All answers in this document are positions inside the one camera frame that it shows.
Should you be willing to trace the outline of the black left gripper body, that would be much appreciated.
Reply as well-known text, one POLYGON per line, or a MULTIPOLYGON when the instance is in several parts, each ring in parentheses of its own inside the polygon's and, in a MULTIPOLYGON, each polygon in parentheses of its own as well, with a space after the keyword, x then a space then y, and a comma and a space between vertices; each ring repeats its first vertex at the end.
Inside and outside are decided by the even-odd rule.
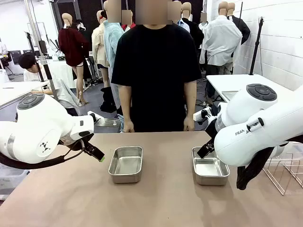
POLYGON ((89 142, 93 136, 94 133, 84 136, 78 140, 74 140, 69 135, 66 135, 62 137, 62 145, 73 151, 82 150, 82 148, 85 148, 85 150, 93 149, 94 146, 89 142))

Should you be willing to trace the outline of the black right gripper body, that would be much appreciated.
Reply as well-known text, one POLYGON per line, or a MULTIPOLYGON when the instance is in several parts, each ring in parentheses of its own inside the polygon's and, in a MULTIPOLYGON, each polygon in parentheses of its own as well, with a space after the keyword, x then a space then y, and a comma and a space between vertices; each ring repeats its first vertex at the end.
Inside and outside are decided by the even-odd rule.
POLYGON ((216 121, 217 116, 207 116, 207 127, 205 132, 211 137, 211 139, 206 143, 207 146, 214 143, 214 139, 217 135, 217 129, 215 128, 216 121))

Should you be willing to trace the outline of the person's left hand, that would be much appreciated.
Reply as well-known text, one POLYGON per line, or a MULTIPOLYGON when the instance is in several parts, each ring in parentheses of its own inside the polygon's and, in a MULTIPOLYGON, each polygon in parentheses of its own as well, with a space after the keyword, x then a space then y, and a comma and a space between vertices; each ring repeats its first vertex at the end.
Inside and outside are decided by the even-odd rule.
POLYGON ((193 116, 186 116, 184 119, 184 131, 193 131, 195 129, 195 122, 193 116))

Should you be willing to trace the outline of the person's right hand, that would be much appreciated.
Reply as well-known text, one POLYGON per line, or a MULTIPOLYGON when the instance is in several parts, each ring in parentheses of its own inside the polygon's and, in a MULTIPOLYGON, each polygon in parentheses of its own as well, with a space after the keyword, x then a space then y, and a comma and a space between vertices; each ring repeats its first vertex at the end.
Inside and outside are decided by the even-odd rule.
POLYGON ((134 132, 134 124, 129 119, 125 120, 124 122, 124 132, 125 133, 134 132))

